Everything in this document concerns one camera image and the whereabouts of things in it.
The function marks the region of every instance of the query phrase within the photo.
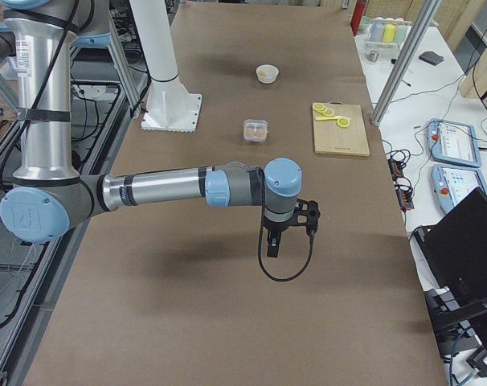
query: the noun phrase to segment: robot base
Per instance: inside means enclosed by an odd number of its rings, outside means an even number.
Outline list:
[[[193,133],[202,102],[201,94],[188,93],[182,84],[177,84],[172,90],[151,87],[141,127],[144,130]]]

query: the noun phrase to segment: wooden cutting board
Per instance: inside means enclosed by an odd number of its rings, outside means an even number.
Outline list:
[[[315,117],[321,117],[322,114],[313,110],[312,106],[315,153],[356,155],[359,157],[370,156],[361,106],[322,104],[332,109],[334,115],[350,117],[350,126],[343,129],[337,125],[336,121],[315,121]]]

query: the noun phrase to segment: brown paper table covering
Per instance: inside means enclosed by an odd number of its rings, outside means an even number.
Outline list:
[[[372,110],[346,13],[187,3],[173,37],[182,82],[203,94],[197,131],[135,121],[113,173],[290,157],[322,212],[313,261],[269,281],[258,207],[193,199],[98,216],[25,384],[446,384],[379,131],[365,119],[369,158],[313,152],[313,101]],[[275,84],[258,83],[260,64],[280,69]],[[244,143],[247,118],[268,121],[266,144]],[[289,229],[266,264],[286,276],[307,252]]]

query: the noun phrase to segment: white cable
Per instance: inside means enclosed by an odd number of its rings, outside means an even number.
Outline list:
[[[26,261],[27,259],[29,258],[29,255],[31,253],[31,250],[34,251],[34,256],[35,256],[35,261],[36,261],[36,244],[31,244],[31,247],[29,248],[29,251],[27,251],[27,255],[26,257],[24,258],[22,264],[20,265],[20,268],[18,269],[17,273],[15,275],[12,276],[12,278],[6,283],[6,285],[4,285],[4,287],[2,287],[0,289],[0,294],[2,294],[9,286],[10,284],[17,278],[20,278],[20,276],[18,276],[20,274],[20,272],[22,271],[24,265],[26,264]]]

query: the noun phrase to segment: white label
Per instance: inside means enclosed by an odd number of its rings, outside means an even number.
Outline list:
[[[17,73],[19,78],[31,76],[31,44],[28,40],[17,40]]]

